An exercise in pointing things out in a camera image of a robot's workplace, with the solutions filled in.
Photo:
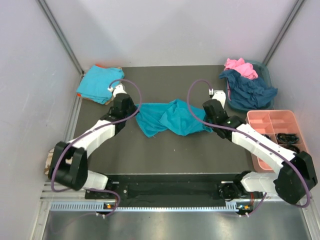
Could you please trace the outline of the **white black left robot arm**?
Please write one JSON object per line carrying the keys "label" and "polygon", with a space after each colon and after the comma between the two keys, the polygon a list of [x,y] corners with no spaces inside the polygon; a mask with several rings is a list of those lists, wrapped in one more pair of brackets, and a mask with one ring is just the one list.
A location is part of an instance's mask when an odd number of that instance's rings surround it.
{"label": "white black left robot arm", "polygon": [[53,150],[48,178],[51,189],[59,183],[75,191],[95,188],[102,198],[109,198],[114,191],[106,175],[90,171],[88,158],[105,141],[116,136],[126,121],[138,113],[138,108],[127,93],[118,93],[107,114],[85,133],[69,142],[58,142]]}

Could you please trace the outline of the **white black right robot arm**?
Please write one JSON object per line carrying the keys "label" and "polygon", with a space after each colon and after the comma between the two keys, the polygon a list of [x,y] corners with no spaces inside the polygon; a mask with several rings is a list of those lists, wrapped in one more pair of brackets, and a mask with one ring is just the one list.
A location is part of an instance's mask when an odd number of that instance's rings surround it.
{"label": "white black right robot arm", "polygon": [[311,189],[318,183],[312,157],[305,151],[299,153],[283,147],[276,140],[276,124],[293,124],[293,116],[285,117],[280,110],[252,110],[246,119],[228,116],[222,103],[210,99],[203,103],[205,120],[222,139],[246,149],[263,161],[270,172],[244,171],[235,179],[233,192],[245,198],[251,192],[276,194],[285,202],[309,206]]}

